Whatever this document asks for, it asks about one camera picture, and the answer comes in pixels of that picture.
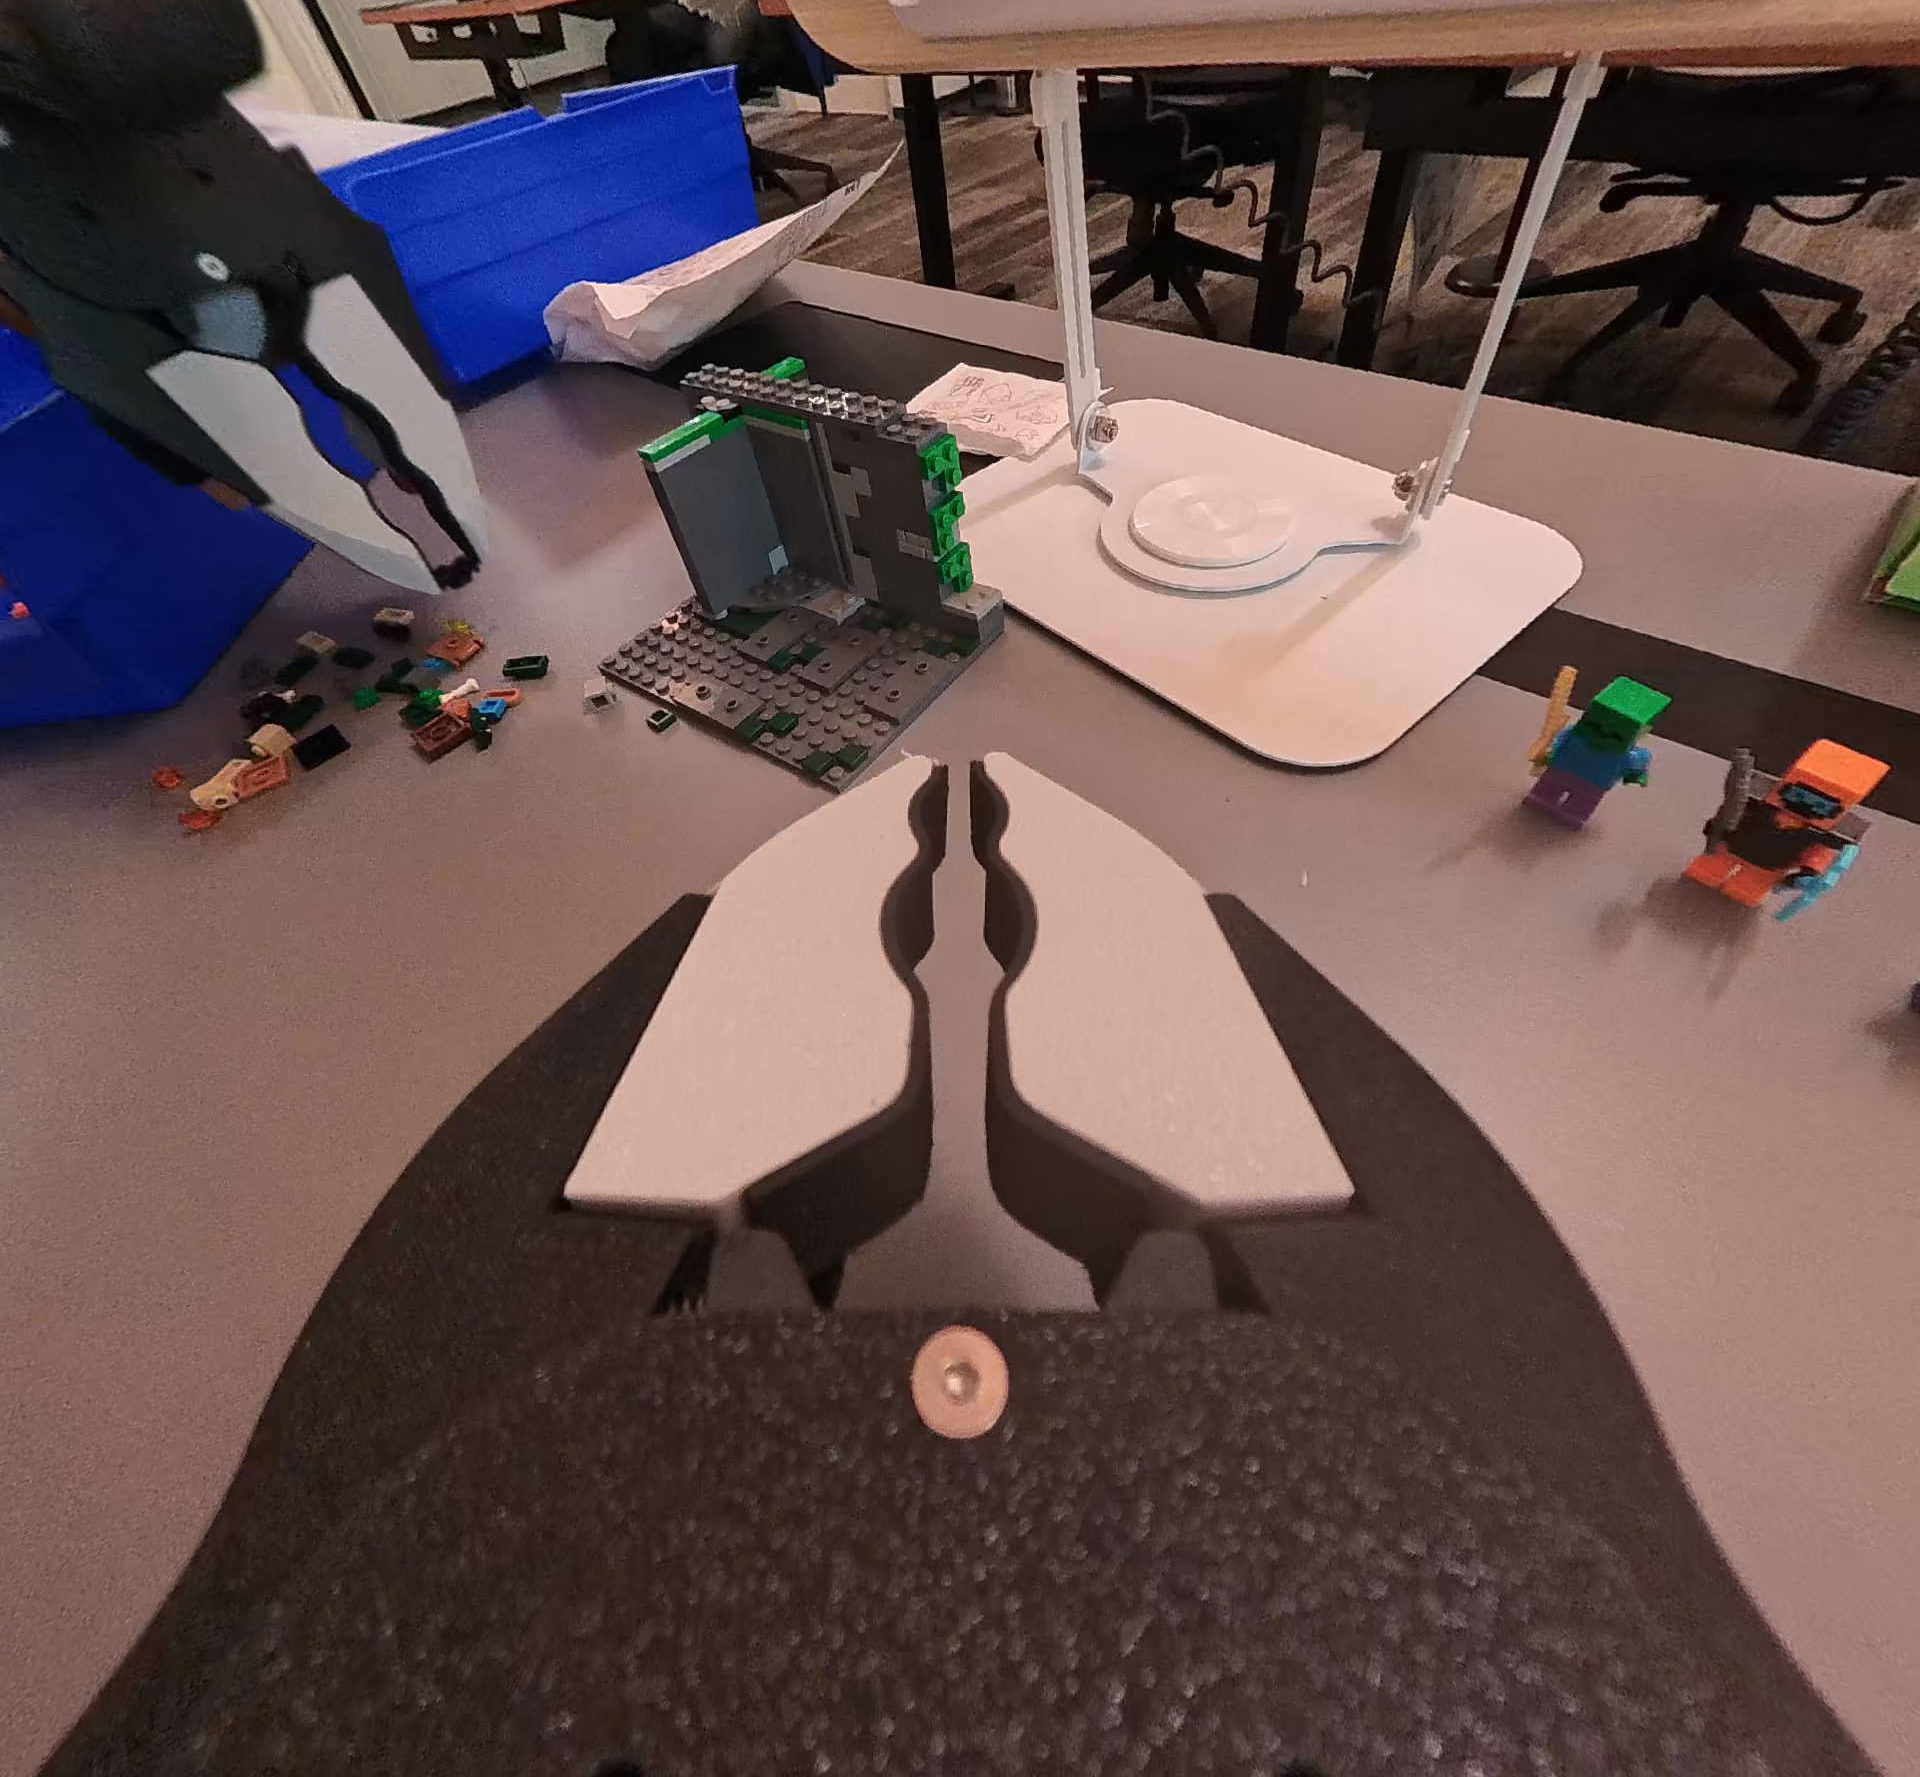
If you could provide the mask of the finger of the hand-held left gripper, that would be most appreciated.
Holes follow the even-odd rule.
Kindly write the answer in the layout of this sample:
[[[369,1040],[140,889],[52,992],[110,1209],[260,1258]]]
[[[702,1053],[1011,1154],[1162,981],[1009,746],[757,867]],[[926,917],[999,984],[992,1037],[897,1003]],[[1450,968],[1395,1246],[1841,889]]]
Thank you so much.
[[[303,368],[359,421],[376,460],[420,499],[461,566],[482,566],[486,508],[459,416],[355,277],[310,289]]]
[[[244,475],[274,518],[388,584],[440,587],[420,548],[317,447],[274,372],[231,353],[169,353],[146,378]]]

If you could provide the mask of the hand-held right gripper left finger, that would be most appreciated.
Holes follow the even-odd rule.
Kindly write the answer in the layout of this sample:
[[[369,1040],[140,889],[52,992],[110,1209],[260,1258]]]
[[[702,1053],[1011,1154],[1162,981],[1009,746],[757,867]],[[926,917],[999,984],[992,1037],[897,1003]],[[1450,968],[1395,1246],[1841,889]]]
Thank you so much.
[[[908,756],[724,877],[564,1180],[564,1210],[779,1241],[813,1304],[921,1197],[947,769]]]

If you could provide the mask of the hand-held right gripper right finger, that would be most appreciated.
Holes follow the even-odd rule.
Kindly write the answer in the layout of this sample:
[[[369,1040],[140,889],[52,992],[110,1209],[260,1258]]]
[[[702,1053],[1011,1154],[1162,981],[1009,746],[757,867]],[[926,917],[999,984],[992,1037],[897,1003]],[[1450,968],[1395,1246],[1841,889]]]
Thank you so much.
[[[969,811],[1003,1210],[1097,1304],[1150,1233],[1348,1213],[1351,1174],[1198,879],[1009,752],[970,762]]]

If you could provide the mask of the grey desk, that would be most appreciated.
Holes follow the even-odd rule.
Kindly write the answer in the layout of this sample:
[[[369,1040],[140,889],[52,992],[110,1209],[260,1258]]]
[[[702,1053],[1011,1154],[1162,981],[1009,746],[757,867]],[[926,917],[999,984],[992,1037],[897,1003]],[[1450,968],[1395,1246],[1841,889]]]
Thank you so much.
[[[467,408],[453,612],[557,677],[180,838],[163,730],[2,767],[2,1768],[1914,1774],[1917,821],[1805,938],[1669,877],[1757,671],[1587,837],[1531,704],[1267,769],[1009,625],[947,769],[926,1197],[779,1241],[564,1210],[711,889],[836,799],[578,658],[685,576],[665,384]],[[1355,1183],[1110,1300],[985,1164],[969,767],[1198,879]]]

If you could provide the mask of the scattered small toy bricks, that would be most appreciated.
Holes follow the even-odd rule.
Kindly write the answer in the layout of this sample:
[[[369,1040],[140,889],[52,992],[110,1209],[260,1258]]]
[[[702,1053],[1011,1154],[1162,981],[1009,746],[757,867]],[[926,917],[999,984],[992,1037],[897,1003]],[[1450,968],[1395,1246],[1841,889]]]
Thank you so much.
[[[211,832],[384,739],[417,762],[486,752],[552,677],[552,655],[493,646],[464,613],[381,606],[352,638],[306,628],[242,659],[231,714],[205,752],[163,756],[146,788],[177,831]]]

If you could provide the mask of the white printed paper bag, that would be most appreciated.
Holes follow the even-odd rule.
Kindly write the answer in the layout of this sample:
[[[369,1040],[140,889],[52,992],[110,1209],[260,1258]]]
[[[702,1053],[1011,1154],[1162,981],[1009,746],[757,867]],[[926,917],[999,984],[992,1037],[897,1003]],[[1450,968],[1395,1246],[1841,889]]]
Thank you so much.
[[[639,277],[575,278],[541,312],[557,362],[660,368],[732,316],[890,175],[898,149],[828,199],[747,228]]]

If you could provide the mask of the grey toy rock structure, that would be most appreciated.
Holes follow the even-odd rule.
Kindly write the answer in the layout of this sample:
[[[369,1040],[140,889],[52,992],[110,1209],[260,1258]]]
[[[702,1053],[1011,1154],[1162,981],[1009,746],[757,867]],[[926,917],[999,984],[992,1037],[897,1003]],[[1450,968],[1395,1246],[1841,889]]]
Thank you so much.
[[[1003,628],[963,535],[963,447],[901,401],[806,378],[799,356],[683,378],[685,417],[639,466],[709,619],[861,607],[947,648]]]

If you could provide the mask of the green toy figure purple legs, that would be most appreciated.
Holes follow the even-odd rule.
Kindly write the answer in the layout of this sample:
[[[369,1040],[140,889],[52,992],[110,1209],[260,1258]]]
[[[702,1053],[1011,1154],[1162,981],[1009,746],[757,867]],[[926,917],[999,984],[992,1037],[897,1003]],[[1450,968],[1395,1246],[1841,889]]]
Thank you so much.
[[[1579,831],[1615,788],[1648,782],[1652,750],[1642,734],[1672,697],[1635,677],[1615,677],[1574,711],[1574,685],[1576,665],[1561,665],[1547,692],[1541,731],[1528,750],[1531,788],[1521,808]]]

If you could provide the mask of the small printed paper sheet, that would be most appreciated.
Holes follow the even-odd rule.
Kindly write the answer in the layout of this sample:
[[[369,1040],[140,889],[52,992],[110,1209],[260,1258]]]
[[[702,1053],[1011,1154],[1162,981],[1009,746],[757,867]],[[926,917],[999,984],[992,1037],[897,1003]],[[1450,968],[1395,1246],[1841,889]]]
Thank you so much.
[[[979,362],[950,366],[904,407],[988,459],[1038,459],[1068,433],[1064,384]]]

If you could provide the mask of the orange toy figure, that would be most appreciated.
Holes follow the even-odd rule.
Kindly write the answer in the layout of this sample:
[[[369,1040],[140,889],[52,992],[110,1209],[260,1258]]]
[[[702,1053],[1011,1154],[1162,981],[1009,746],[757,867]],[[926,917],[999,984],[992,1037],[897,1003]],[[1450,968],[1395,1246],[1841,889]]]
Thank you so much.
[[[1757,769],[1752,750],[1737,750],[1703,825],[1703,847],[1681,877],[1786,923],[1852,867],[1871,831],[1861,804],[1886,775],[1886,757],[1828,739],[1779,775]]]

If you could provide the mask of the black office chair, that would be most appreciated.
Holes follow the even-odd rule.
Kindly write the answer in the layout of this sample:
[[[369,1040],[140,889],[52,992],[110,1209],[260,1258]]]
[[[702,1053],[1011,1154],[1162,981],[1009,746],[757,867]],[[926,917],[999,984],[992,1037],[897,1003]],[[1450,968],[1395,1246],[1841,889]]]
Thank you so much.
[[[1084,189],[1130,208],[1124,242],[1088,258],[1091,304],[1150,284],[1217,339],[1205,277],[1240,277],[1253,284],[1244,339],[1282,352],[1303,304],[1303,258],[1321,261],[1309,205],[1329,88],[1329,69],[1087,71]]]
[[[1841,199],[1850,218],[1886,175],[1858,175],[1828,156],[1832,130],[1873,108],[1887,95],[1886,69],[1799,69],[1707,75],[1681,69],[1610,69],[1581,118],[1600,159],[1625,169],[1604,185],[1600,211],[1639,199],[1707,205],[1703,224],[1677,245],[1616,257],[1581,271],[1521,284],[1525,299],[1632,291],[1544,385],[1547,404],[1568,404],[1579,372],[1628,332],[1681,326],[1695,302],[1714,302],[1790,372],[1776,413],[1805,416],[1818,390],[1818,359],[1779,312],[1776,296],[1828,302],[1818,339],[1839,346],[1858,335],[1855,284],[1811,273],[1747,245],[1752,216],[1772,211],[1795,218],[1790,199]]]

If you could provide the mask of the toy set cardboard box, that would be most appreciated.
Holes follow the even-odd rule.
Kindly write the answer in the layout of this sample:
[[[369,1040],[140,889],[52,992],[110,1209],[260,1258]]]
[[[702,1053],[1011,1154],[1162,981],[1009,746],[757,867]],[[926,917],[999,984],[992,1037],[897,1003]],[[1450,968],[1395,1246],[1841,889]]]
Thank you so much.
[[[1920,512],[1920,485],[1914,475],[1893,512],[1893,524],[1881,544],[1881,554],[1868,576],[1864,602],[1897,607],[1904,613],[1920,612],[1917,512]]]

